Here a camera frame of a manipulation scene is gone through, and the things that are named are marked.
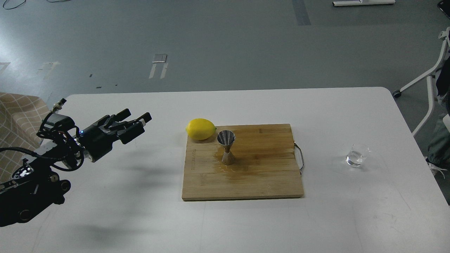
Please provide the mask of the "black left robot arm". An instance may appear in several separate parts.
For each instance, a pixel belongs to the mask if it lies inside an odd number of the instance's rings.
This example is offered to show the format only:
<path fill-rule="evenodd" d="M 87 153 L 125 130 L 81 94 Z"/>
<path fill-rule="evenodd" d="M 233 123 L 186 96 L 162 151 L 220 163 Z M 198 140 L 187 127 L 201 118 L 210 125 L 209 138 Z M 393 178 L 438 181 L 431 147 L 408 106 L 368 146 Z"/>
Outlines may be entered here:
<path fill-rule="evenodd" d="M 1 184 L 2 227 L 27 223 L 50 205 L 62 205 L 71 183 L 61 179 L 54 169 L 71 172 L 79 169 L 85 160 L 97 162 L 111 152 L 114 142 L 127 144 L 143 134 L 145 125 L 152 119 L 147 112 L 126 121 L 131 113 L 124 109 L 80 130 L 71 117 L 57 113 L 65 103 L 66 99 L 56 103 L 38 128 L 37 136 L 47 139 L 46 144 L 35 151 L 14 146 L 1 148 L 1 152 L 24 154 L 22 165 L 12 174 L 12 179 Z"/>

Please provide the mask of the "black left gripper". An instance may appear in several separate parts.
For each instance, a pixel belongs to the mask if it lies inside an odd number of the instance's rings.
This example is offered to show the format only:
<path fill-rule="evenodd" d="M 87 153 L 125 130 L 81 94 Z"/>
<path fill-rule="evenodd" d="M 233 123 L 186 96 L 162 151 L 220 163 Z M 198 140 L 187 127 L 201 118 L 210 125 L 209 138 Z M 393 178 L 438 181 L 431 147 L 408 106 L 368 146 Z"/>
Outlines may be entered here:
<path fill-rule="evenodd" d="M 123 122 L 131 115 L 129 109 L 124 109 L 117 114 L 106 115 L 102 119 L 102 125 L 93 123 L 80 132 L 78 143 L 83 148 L 83 154 L 91 162 L 97 162 L 113 148 L 113 142 L 118 139 L 122 144 L 128 144 L 145 132 L 144 127 L 152 119 L 149 112 L 137 119 Z"/>

